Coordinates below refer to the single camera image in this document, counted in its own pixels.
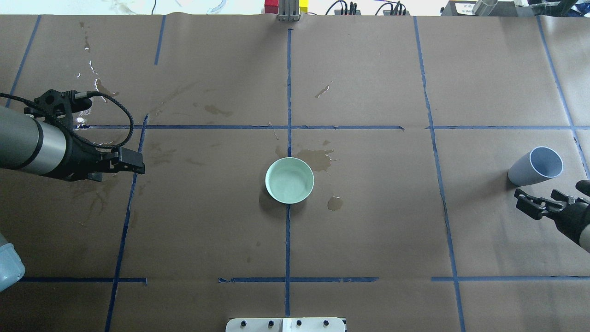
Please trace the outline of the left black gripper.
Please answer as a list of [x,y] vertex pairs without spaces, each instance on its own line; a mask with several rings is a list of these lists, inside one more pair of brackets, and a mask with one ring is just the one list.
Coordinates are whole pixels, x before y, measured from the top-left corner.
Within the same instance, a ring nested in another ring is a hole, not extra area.
[[112,150],[112,165],[109,160],[104,160],[106,153],[101,153],[95,147],[74,138],[71,134],[65,134],[66,150],[60,162],[60,179],[64,181],[80,181],[91,179],[101,181],[99,173],[133,172],[145,174],[143,154],[127,148]]

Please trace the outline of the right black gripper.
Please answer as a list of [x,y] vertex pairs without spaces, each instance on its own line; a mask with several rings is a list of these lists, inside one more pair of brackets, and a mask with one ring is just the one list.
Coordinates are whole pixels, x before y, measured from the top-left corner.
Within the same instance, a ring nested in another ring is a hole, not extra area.
[[550,198],[534,197],[522,189],[515,189],[516,208],[533,220],[543,217],[553,220],[558,231],[586,252],[590,252],[588,179],[578,181],[575,188],[584,196],[567,196],[563,192],[552,190]]

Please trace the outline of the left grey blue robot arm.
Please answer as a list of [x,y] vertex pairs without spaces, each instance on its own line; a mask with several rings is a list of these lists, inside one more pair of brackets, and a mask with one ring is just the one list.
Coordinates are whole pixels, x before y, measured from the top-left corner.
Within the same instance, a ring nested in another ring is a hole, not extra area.
[[84,152],[56,126],[1,108],[1,290],[26,273],[89,266],[94,236],[114,239],[111,172],[77,164]]

